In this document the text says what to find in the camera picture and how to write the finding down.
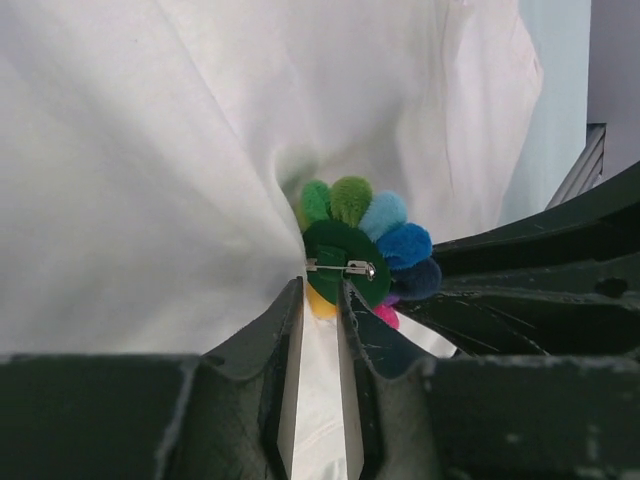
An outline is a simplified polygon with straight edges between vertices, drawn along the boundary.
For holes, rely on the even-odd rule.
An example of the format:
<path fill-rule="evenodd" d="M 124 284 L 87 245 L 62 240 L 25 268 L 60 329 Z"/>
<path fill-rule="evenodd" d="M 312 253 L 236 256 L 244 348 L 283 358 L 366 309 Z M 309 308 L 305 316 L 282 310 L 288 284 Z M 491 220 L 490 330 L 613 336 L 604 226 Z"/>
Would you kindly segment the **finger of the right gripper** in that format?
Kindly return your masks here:
<path fill-rule="evenodd" d="M 401 314 L 471 356 L 616 356 L 639 348 L 639 292 L 583 299 L 436 295 Z"/>
<path fill-rule="evenodd" d="M 539 214 L 471 237 L 440 243 L 446 275 L 535 269 L 639 252 L 639 166 Z"/>

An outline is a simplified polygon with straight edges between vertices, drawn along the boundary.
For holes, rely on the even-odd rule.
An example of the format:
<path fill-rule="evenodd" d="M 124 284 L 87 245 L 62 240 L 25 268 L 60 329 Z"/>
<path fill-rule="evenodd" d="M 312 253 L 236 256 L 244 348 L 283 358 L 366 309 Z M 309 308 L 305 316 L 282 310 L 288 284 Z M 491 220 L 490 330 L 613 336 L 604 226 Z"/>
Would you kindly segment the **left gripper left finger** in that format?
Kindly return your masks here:
<path fill-rule="evenodd" d="M 203 355 L 1 359 L 5 479 L 287 479 L 303 283 Z"/>

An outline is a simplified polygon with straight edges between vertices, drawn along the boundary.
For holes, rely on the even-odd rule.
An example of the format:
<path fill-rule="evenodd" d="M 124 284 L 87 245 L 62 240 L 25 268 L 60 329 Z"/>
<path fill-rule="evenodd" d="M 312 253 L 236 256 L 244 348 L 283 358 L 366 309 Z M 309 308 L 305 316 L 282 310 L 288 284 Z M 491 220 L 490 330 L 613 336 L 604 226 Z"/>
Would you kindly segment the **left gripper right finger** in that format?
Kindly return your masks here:
<path fill-rule="evenodd" d="M 437 358 L 338 289 L 351 479 L 635 479 L 639 366 L 620 357 Z"/>

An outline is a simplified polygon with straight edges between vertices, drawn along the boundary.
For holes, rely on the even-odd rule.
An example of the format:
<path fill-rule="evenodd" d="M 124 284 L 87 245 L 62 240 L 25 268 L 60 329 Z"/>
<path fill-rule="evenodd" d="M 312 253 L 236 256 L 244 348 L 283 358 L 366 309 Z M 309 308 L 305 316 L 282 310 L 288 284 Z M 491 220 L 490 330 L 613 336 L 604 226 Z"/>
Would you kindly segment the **rainbow plush flower brooch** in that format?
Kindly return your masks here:
<path fill-rule="evenodd" d="M 404 199 L 376 193 L 368 180 L 333 185 L 312 180 L 295 206 L 306 255 L 307 299 L 319 319 L 337 315 L 338 287 L 349 281 L 387 325 L 400 325 L 395 305 L 438 292 L 442 272 L 428 231 L 408 220 Z"/>

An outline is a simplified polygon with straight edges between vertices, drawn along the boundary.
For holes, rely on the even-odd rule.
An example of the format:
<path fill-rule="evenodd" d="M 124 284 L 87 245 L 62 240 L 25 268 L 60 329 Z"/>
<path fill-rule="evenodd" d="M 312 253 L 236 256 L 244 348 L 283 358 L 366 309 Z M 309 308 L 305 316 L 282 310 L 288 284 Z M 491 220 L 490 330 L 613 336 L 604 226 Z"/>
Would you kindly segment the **white t-shirt garment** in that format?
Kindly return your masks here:
<path fill-rule="evenodd" d="M 5 1 L 1 348 L 216 346 L 302 273 L 313 178 L 489 230 L 542 83 L 515 1 Z"/>

